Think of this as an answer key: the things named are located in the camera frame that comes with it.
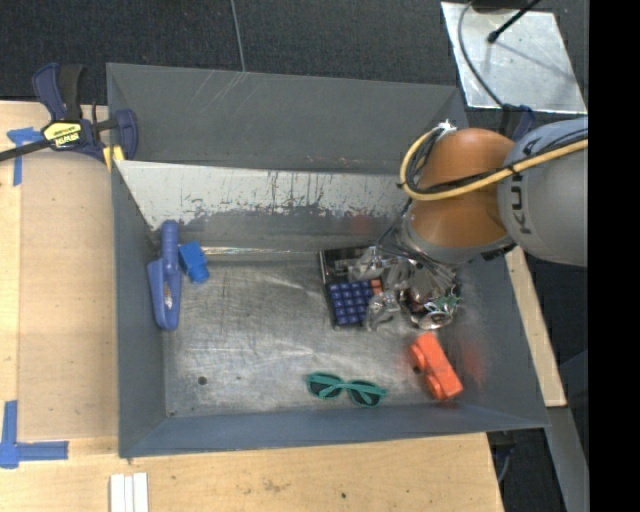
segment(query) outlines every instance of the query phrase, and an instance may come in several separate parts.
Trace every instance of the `blue tape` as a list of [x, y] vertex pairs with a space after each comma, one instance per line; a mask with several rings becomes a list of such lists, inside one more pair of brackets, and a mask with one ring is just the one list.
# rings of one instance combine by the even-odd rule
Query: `blue tape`
[[[7, 137], [11, 139], [16, 147], [22, 144], [28, 144], [30, 142], [38, 142], [43, 139], [42, 134], [38, 130], [34, 130], [33, 127], [20, 128], [18, 130], [9, 130]], [[22, 157], [16, 157], [13, 164], [13, 186], [16, 187], [22, 183]]]
[[64, 460], [68, 458], [69, 441], [18, 443], [18, 401], [4, 404], [2, 441], [0, 442], [0, 468], [16, 469], [20, 462], [35, 460]]

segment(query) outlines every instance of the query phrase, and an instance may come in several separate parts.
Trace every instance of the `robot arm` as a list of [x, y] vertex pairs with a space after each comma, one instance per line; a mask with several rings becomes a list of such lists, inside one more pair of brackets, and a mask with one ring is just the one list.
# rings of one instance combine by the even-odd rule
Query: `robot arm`
[[[380, 276], [414, 323], [434, 329], [451, 321], [457, 270], [475, 257], [520, 245], [540, 259], [586, 267], [587, 164], [588, 118], [542, 126], [517, 142], [439, 125], [404, 158], [408, 205], [352, 278]], [[379, 299], [370, 304], [369, 328], [388, 316], [388, 297]]]

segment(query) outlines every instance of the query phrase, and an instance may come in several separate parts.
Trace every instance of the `green sunglasses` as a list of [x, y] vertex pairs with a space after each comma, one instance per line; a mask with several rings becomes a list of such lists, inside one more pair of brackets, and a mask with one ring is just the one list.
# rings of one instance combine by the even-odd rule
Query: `green sunglasses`
[[337, 375], [321, 372], [307, 375], [307, 387], [312, 395], [323, 400], [336, 398], [343, 389], [346, 389], [353, 403], [361, 407], [377, 407], [382, 397], [387, 394], [385, 389], [372, 382], [366, 380], [345, 382]]

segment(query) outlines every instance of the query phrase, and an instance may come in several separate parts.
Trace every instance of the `black floor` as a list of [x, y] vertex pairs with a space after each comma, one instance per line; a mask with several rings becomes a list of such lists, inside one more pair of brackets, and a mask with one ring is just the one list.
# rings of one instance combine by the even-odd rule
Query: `black floor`
[[[493, 1], [482, 4], [526, 3]], [[589, 0], [542, 0], [535, 9], [555, 14], [588, 105]], [[2, 14], [3, 100], [33, 100], [31, 76], [49, 62], [84, 64], [80, 100], [98, 104], [106, 104], [107, 62], [460, 86], [440, 2], [433, 0], [3, 2]], [[538, 115], [538, 123], [567, 117]], [[495, 130], [500, 113], [469, 109], [468, 119]], [[529, 265], [563, 365], [587, 348], [587, 270], [533, 257]], [[588, 401], [574, 416], [588, 457]], [[563, 512], [544, 432], [515, 432], [510, 440], [506, 510]]]

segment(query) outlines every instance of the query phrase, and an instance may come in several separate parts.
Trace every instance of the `wooden table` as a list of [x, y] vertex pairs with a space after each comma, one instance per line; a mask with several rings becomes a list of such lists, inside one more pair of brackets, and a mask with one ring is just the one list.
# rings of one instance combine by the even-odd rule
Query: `wooden table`
[[[7, 130], [47, 121], [38, 103], [0, 102], [0, 150]], [[485, 434], [120, 459], [108, 171], [43, 150], [14, 187], [13, 166], [0, 164], [0, 405], [18, 400], [20, 441], [70, 442], [68, 460], [0, 469], [1, 511], [104, 511], [109, 477], [138, 472], [154, 512], [504, 510]], [[524, 255], [507, 261], [545, 402], [564, 405]]]

